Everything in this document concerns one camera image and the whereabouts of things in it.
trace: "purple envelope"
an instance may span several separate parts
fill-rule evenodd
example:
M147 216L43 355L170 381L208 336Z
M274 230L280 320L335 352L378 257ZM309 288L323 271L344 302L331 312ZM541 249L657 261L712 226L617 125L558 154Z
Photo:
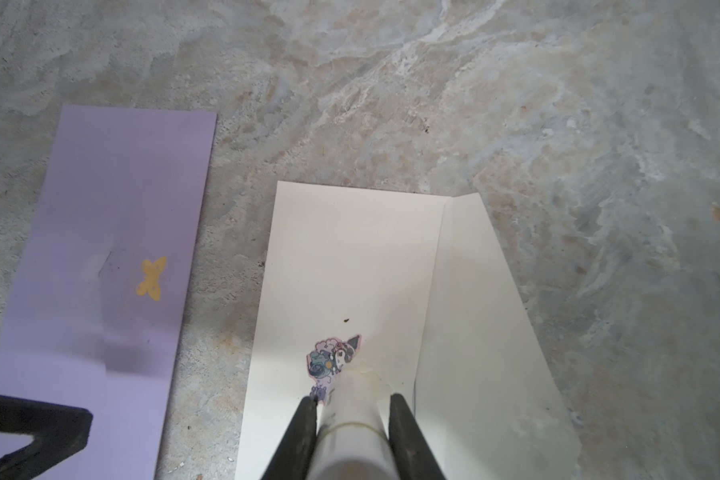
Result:
M154 477L216 124L68 105L0 330L0 394L89 409L39 478ZM25 444L0 435L0 456Z

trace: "yellow butterfly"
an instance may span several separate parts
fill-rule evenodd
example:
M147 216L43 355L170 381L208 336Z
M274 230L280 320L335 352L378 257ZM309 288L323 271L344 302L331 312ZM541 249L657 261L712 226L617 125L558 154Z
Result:
M141 263L141 271L144 272L144 282L139 283L138 288L136 288L136 293L139 295L149 293L150 298L155 302L160 300L160 284L157 283L157 281L165 267L166 258L164 256L155 260L154 264L149 260L144 260L144 262Z

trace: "marble surface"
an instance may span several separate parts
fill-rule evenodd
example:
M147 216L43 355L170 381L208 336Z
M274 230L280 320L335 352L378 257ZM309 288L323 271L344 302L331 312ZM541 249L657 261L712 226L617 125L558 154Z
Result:
M0 318L63 102L218 110L157 478L232 478L278 179L479 192L581 478L720 480L720 0L0 0Z

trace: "white envelope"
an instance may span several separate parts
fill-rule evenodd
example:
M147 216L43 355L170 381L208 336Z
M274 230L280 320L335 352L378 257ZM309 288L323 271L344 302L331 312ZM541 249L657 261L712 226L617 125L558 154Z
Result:
M572 475L578 438L478 194L278 182L236 480L344 355L385 422L404 395L446 477Z

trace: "white glue stick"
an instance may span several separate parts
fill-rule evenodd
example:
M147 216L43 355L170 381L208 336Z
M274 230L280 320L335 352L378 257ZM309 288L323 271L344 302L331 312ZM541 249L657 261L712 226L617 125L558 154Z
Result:
M307 480L399 480L364 375L344 369L333 379L333 386L320 417Z

